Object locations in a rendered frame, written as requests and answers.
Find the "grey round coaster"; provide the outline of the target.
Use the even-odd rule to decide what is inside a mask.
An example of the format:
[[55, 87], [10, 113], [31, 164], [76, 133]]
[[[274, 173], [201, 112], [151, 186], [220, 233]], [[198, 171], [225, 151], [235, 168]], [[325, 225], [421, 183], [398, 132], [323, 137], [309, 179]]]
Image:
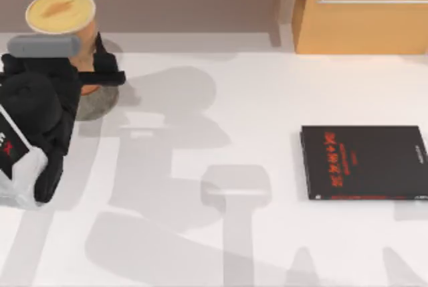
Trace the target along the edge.
[[81, 96], [76, 119], [79, 121], [97, 120], [116, 105], [119, 96], [119, 86], [101, 86], [85, 92]]

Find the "tan cup with yellow top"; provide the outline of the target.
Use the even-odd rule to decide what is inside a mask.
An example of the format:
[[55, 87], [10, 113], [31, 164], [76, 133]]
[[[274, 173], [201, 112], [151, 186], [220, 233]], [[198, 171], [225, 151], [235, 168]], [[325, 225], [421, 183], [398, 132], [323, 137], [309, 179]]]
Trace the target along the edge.
[[98, 24], [94, 0], [33, 0], [25, 11], [28, 26], [48, 35], [72, 34], [80, 40], [80, 51], [70, 56], [79, 72], [95, 72], [94, 53]]

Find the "orange wooden cupboard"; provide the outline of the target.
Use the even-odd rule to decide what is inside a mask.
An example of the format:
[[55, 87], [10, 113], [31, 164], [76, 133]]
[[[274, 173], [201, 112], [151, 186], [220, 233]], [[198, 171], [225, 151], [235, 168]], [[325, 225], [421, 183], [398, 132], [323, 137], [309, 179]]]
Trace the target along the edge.
[[424, 54], [428, 0], [295, 0], [298, 54]]

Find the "black book with red lettering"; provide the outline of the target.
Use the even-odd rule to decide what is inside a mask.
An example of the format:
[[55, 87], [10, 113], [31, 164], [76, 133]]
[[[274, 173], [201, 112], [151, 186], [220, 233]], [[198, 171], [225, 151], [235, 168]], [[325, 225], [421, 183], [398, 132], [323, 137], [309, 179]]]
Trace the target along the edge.
[[311, 200], [428, 200], [428, 152], [418, 126], [303, 126]]

